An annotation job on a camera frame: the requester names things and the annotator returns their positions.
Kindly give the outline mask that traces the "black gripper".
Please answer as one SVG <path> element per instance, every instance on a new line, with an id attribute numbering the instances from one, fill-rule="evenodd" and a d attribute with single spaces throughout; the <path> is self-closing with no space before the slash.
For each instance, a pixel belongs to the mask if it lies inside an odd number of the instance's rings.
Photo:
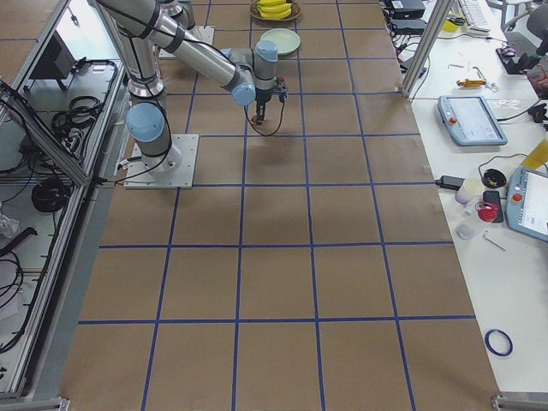
<path id="1" fill-rule="evenodd" d="M 271 101 L 273 96 L 277 96 L 279 102 L 285 104 L 288 87 L 286 82 L 279 82 L 277 77 L 271 80 L 261 80 L 256 86 L 256 111 L 252 117 L 252 122 L 263 122 L 265 120 L 266 105 Z"/>

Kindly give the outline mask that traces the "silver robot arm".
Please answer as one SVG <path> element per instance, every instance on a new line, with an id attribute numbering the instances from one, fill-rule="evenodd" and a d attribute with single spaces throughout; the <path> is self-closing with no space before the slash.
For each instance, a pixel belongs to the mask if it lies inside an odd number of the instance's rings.
<path id="1" fill-rule="evenodd" d="M 168 123 L 166 88 L 189 70 L 230 93 L 243 109 L 255 104 L 253 127 L 265 119 L 272 97 L 285 102 L 287 87 L 277 75 L 275 43 L 218 49 L 212 27 L 199 26 L 189 1 L 96 1 L 128 73 L 130 108 L 126 127 L 134 155 L 123 162 L 126 188 L 189 188 L 199 137 L 174 134 Z"/>

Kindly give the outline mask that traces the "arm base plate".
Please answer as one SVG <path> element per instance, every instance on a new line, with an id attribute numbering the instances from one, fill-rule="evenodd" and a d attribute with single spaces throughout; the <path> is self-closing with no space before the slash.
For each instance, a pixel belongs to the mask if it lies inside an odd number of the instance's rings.
<path id="1" fill-rule="evenodd" d="M 140 157 L 128 166 L 128 178 L 122 183 L 127 189 L 191 188 L 200 137 L 197 134 L 172 134 L 172 147 L 167 158 L 142 157 L 137 143 L 132 156 Z"/>

